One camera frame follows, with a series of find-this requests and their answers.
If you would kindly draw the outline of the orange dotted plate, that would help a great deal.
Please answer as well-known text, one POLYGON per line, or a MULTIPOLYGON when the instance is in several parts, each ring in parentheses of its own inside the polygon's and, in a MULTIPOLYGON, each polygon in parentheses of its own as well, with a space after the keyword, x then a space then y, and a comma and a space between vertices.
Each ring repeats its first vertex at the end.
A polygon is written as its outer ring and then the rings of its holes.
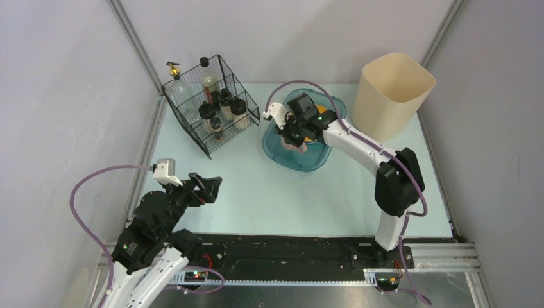
MULTIPOLYGON (((316 105, 316 108, 318 110, 318 113, 319 114, 322 114, 323 112, 326 112, 328 110, 327 107, 324 107, 323 105, 316 105)), ((315 132, 315 138, 310 138, 310 137, 305 137, 304 138, 304 143, 306 144, 311 144, 311 143, 315 143, 315 142, 319 142, 318 138, 321 138, 323 136, 323 131, 324 131, 324 128, 322 126, 318 126, 317 124, 317 117, 313 117, 311 119, 306 119, 305 120, 305 125, 308 126, 310 125, 312 128, 315 128, 316 129, 316 132, 315 132)))

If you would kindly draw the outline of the pink white mug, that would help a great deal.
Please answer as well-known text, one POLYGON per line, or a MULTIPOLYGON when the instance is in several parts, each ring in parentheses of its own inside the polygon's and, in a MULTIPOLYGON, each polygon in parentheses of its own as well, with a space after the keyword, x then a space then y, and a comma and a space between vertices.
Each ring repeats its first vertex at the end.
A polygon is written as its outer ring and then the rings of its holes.
POLYGON ((295 146, 293 144, 289 144, 284 138, 281 138, 282 146, 291 151, 297 151, 298 153, 305 153, 307 151, 307 145, 303 143, 300 146, 295 146))

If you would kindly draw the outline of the small pepper shaker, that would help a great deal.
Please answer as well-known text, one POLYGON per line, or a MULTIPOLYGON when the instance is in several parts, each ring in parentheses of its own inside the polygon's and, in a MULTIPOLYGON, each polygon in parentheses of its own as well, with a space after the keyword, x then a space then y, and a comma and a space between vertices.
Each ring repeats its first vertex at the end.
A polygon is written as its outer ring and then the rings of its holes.
POLYGON ((222 141, 224 138, 224 132, 223 132, 223 124, 218 117, 213 117, 210 120, 210 126, 212 129, 212 133, 216 140, 222 141))

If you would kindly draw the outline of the white spice jar black lid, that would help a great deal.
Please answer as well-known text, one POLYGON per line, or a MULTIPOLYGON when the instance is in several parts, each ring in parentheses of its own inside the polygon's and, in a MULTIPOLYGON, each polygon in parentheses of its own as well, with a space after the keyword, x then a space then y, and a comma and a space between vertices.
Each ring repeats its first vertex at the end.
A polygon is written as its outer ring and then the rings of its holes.
POLYGON ((203 127, 207 132, 212 132, 210 120, 216 116, 216 109, 213 104, 203 101, 198 108, 198 113, 203 123, 203 127))

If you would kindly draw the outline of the small black cap bottle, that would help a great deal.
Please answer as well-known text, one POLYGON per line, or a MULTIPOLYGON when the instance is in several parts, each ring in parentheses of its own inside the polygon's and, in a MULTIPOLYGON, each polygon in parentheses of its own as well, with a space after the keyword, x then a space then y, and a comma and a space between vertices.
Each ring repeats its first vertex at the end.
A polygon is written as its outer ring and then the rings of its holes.
POLYGON ((226 88, 221 89, 220 96, 219 96, 220 110, 223 116, 225 117, 225 119, 228 121, 231 121, 233 119, 233 114, 231 112, 231 107, 230 107, 233 99, 234 99, 234 96, 228 89, 226 88))

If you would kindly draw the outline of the glass bottle gold pump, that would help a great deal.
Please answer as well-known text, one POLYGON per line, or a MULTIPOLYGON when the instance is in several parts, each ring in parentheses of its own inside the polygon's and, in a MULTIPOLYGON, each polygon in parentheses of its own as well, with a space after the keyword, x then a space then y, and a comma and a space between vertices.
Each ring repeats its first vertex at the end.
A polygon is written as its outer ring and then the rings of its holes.
POLYGON ((181 79, 181 70, 179 63, 168 61, 166 65, 169 67, 169 74, 173 79, 172 85, 169 87, 171 98, 176 110, 184 116, 189 124, 193 124, 192 106, 193 93, 188 83, 181 79))

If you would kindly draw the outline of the dark sauce bottle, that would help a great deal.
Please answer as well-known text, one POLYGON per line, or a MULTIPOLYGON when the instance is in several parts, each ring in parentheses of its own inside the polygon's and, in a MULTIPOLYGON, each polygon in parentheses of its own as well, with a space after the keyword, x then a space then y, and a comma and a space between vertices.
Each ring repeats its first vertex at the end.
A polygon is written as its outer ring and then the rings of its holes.
POLYGON ((210 66, 210 60, 207 57, 200 58, 201 66, 201 84, 203 90, 210 104, 213 104, 215 107, 217 103, 214 102, 213 92, 219 92, 219 78, 215 71, 210 66))

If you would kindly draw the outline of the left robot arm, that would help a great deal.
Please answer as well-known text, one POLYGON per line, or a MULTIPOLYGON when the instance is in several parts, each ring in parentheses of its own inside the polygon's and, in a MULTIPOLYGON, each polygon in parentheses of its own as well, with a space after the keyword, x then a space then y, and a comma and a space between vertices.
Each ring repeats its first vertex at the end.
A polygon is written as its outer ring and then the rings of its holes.
POLYGON ((174 227, 189 207, 214 203, 223 179, 189 173, 181 180, 159 169, 153 178, 163 189, 141 199, 133 221, 121 232, 112 253, 112 283, 97 307, 149 307, 200 252, 200 237, 174 227))

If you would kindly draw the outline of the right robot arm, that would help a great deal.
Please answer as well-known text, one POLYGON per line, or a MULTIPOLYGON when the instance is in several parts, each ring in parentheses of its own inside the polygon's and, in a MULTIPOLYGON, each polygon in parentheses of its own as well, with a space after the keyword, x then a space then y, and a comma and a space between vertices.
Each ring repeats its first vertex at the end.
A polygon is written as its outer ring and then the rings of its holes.
POLYGON ((336 107, 319 111, 307 94, 286 105, 267 103, 264 117, 275 122, 286 146, 301 149, 306 140, 319 142, 343 152, 375 177, 380 221, 371 244, 373 259, 380 267, 399 259, 409 216, 415 214, 411 207, 424 201, 425 183, 415 152, 384 147, 350 126, 336 107))

